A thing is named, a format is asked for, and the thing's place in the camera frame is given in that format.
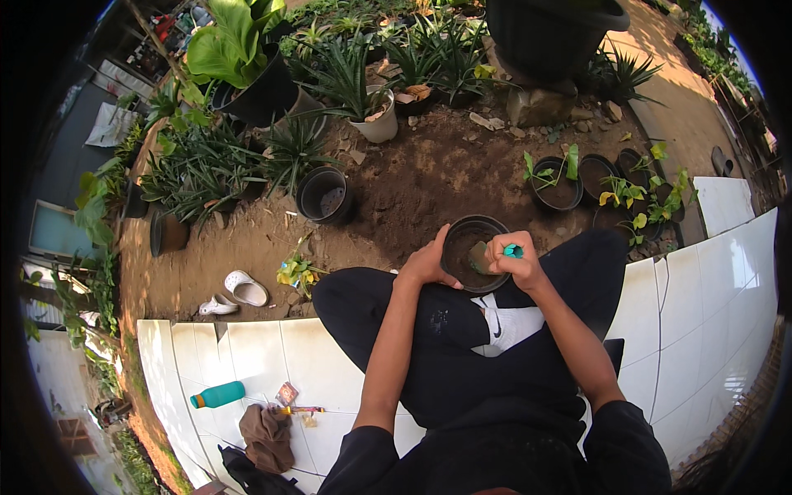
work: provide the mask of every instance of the teal water bottle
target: teal water bottle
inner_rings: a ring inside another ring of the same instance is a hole
[[[229,402],[238,401],[245,395],[245,386],[242,382],[224,383],[223,385],[210,386],[200,394],[190,398],[192,407],[220,407]]]

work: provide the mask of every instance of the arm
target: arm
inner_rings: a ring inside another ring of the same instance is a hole
[[[394,280],[388,309],[368,360],[360,411],[352,429],[379,426],[391,435],[394,432],[396,407],[413,347],[415,312],[421,288],[431,282],[462,288],[457,279],[440,268],[440,255],[449,227],[444,225],[433,241],[411,254]]]
[[[504,246],[512,243],[523,247],[523,258],[503,255]],[[605,347],[566,305],[547,278],[536,256],[531,235],[524,230],[498,235],[488,244],[487,257],[492,262],[490,271],[510,272],[517,287],[531,296],[542,311],[558,350],[591,402],[593,413],[610,401],[625,400]]]

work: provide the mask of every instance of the person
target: person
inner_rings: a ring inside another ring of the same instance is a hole
[[[319,318],[365,373],[319,495],[670,492],[663,450],[601,343],[619,305],[623,238],[590,230],[538,258],[528,232],[495,236],[489,269],[511,278],[469,299],[440,268],[448,229],[397,275],[348,268],[314,288]],[[506,257],[509,244],[524,256]],[[585,459],[578,387],[593,415]],[[400,400],[427,429],[401,459]]]

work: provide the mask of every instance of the black bag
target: black bag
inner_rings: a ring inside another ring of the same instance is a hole
[[[280,474],[268,473],[258,470],[253,463],[245,457],[245,452],[234,447],[220,447],[223,456],[223,465],[233,479],[242,486],[249,495],[305,495],[297,488],[297,480],[287,480]]]

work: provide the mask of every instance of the brown cloth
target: brown cloth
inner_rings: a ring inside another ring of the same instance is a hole
[[[245,455],[257,469],[281,474],[295,465],[289,426],[288,414],[273,414],[258,404],[248,406],[239,420],[239,432],[247,444]]]

